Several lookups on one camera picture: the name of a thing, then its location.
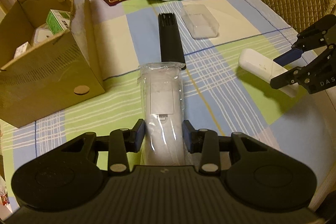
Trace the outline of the clear plastic tray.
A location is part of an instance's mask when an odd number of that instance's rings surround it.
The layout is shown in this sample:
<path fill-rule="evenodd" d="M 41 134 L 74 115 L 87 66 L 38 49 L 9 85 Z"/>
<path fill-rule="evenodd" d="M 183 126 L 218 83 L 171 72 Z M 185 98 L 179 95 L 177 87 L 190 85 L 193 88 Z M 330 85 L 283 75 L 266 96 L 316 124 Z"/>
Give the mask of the clear plastic tray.
<path fill-rule="evenodd" d="M 216 38 L 219 23 L 205 5 L 183 5 L 181 17 L 194 39 Z"/>

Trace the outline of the white rounded plastic device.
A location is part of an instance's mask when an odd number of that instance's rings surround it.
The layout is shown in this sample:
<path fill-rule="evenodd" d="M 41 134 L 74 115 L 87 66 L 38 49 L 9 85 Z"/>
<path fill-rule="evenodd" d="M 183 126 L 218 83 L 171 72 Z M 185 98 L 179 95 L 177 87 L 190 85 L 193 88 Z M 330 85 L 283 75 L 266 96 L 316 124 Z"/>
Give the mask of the white rounded plastic device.
<path fill-rule="evenodd" d="M 238 64 L 240 68 L 262 79 L 268 85 L 271 79 L 288 71 L 252 48 L 245 48 L 241 51 Z"/>

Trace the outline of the black remote control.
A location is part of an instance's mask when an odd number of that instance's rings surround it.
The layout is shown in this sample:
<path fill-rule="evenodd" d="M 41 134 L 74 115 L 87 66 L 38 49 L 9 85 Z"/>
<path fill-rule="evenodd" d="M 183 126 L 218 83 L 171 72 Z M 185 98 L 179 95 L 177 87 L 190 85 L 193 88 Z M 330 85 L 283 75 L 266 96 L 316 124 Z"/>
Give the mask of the black remote control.
<path fill-rule="evenodd" d="M 181 63 L 183 64 L 182 70 L 185 70 L 186 61 L 175 14 L 159 14 L 158 26 L 161 61 Z"/>

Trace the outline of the small white box in box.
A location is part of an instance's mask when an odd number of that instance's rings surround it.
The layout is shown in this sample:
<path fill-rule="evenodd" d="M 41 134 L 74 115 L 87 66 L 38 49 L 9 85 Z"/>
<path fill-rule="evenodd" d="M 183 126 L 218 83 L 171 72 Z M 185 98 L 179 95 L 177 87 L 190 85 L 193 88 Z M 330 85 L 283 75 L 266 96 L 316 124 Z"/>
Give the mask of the small white box in box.
<path fill-rule="evenodd" d="M 16 59 L 19 56 L 21 56 L 22 54 L 24 54 L 30 48 L 31 48 L 31 45 L 30 45 L 29 42 L 25 42 L 22 45 L 20 45 L 19 47 L 17 47 L 17 49 L 15 50 L 15 53 L 14 53 L 14 59 Z"/>

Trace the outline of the white remote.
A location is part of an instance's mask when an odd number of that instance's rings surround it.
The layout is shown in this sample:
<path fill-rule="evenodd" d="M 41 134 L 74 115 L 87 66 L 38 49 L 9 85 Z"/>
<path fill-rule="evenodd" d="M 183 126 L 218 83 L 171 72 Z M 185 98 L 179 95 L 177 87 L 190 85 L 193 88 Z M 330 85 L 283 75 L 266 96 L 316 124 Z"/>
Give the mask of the white remote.
<path fill-rule="evenodd" d="M 147 63 L 140 66 L 138 84 L 145 118 L 144 165 L 184 165 L 182 122 L 184 63 Z"/>

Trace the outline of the green white carton in box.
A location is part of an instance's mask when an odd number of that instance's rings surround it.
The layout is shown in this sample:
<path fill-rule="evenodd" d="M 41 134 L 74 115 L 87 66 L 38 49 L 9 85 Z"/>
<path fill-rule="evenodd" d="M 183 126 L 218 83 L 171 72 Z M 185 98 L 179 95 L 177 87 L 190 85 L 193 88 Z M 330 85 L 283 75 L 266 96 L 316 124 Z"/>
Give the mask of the green white carton in box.
<path fill-rule="evenodd" d="M 51 9 L 46 18 L 46 24 L 53 35 L 63 32 L 70 27 L 71 14 L 68 11 Z"/>

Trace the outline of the white socket adapter in box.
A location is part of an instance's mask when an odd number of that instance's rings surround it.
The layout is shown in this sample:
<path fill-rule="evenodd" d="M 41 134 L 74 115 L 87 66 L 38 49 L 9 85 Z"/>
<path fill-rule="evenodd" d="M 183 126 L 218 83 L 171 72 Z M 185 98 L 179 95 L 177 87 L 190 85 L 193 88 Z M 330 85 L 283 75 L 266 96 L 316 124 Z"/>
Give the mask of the white socket adapter in box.
<path fill-rule="evenodd" d="M 49 26 L 47 24 L 43 24 L 34 31 L 33 37 L 31 39 L 31 45 L 36 46 L 37 44 L 48 40 L 53 35 L 54 34 L 50 30 Z"/>

